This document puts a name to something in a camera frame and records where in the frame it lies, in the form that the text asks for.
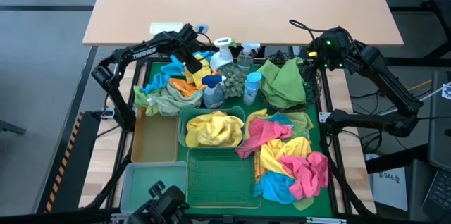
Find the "pink cloth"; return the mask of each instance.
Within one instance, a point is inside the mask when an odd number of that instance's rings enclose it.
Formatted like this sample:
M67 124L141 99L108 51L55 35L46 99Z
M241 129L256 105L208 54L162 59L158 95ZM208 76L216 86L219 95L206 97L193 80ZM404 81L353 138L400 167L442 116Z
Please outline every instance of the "pink cloth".
M251 137L245 140L241 147L236 149L241 159L247 158L251 153L260 149L262 144L272 139L285 139L291 136L291 127L281 125L279 122L270 122L254 118L249 124Z
M305 159L301 156L279 158L283 169L296 178L289 190L297 200L319 195L319 189L328 186L328 161L322 153L313 151Z

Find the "blue cloth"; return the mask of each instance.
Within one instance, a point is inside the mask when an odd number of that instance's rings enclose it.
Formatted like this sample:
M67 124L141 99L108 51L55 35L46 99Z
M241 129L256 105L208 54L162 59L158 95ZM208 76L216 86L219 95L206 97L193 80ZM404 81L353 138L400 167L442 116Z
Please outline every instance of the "blue cloth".
M295 183L295 180L273 171L264 173L260 178L262 197L271 201L275 201L281 204L295 203L297 199L293 196L288 189ZM260 191L257 189L258 185L255 185L254 194L260 196Z
M157 73L154 76L154 80L151 84L147 84L144 89L141 89L141 93L150 94L150 92L155 89L162 89L168 84L169 75L162 75L161 73Z
M290 127L293 127L293 124L291 123L291 120L283 114L275 114L274 116L270 117L268 121L271 122L279 122L281 125L289 125Z
M171 55L172 63L162 66L161 72L167 75L183 76L185 66L174 55Z

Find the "wire rack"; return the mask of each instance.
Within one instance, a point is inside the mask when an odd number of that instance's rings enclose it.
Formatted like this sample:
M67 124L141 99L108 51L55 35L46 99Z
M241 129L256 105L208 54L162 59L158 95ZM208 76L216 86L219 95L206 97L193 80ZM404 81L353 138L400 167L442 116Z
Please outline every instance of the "wire rack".
M265 60L263 60L260 64L260 67L262 67L267 60L269 60L274 65L281 68L287 60L293 59L293 58L294 58L294 56L291 56L287 53L283 53L281 51L277 51L277 53L275 53L274 55L271 55L268 58L266 58ZM306 101L305 104L298 104L298 105L290 107L290 108L279 108L277 106L270 104L269 101L266 99L265 94L262 92L261 89L259 89L259 94L260 94L263 102L265 103L265 105L276 111L280 111L282 113L288 113L288 112L306 111L307 109L310 108L310 106L315 104L319 100L319 97L321 94L321 88L322 88L321 77L320 77L319 73L314 72L314 75L310 75L311 71L305 65L299 67L299 73L302 76L302 78L304 78L304 79L309 79L309 78L312 79L312 80L306 82L306 84L304 85L305 101Z
M259 158L242 160L235 147L194 147L187 156L187 202L192 208L246 208L261 205Z

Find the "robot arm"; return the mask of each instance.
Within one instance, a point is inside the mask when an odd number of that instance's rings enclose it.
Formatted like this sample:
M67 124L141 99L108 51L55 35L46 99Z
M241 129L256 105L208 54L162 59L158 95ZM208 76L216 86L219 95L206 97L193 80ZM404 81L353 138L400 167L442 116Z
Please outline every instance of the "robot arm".
M322 113L322 128L336 135L344 127L365 127L385 130L391 135L407 137L418 123L417 113L423 102L412 94L387 69L381 52L373 46L354 41L347 30L337 27L325 31L316 38L308 50L317 57L309 64L309 71L318 68L346 68L351 74L367 77L380 89L381 93L397 107L396 113L384 116L348 114L342 110Z
M192 55L199 50L199 42L196 40L197 33L190 24L186 24L179 33L161 32L147 42L115 50L111 56L102 60L91 72L92 77L110 96L114 103L114 119L125 131L133 131L135 128L135 113L125 103L119 92L119 82L122 80L127 65L146 56L163 53L174 54L191 73L202 68L202 64ZM109 66L116 64L115 72Z

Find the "concrete floor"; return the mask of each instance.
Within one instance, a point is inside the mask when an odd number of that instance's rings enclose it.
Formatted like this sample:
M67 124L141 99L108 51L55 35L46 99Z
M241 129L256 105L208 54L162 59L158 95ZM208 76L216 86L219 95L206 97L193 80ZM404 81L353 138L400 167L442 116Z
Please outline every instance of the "concrete floor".
M416 6L422 0L387 0L391 6ZM95 0L0 0L0 4L93 5ZM27 128L23 136L0 133L0 216L32 213L40 198L40 189L57 147L70 100L74 95L89 48L81 45L90 12L17 12L0 11L0 119ZM434 15L397 13L396 23L405 46L384 48L385 56L420 57L445 40ZM101 47L96 62L108 56L113 47ZM431 78L435 68L390 68L406 86ZM347 76L353 95L366 94L375 87L359 76ZM105 93L89 79L80 110L102 106ZM372 109L369 97L358 101ZM381 101L379 110L389 107ZM420 116L428 115L428 103ZM422 122L402 142L407 147L427 140L426 122ZM367 132L360 130L360 135ZM381 152L402 148L389 136L384 137Z

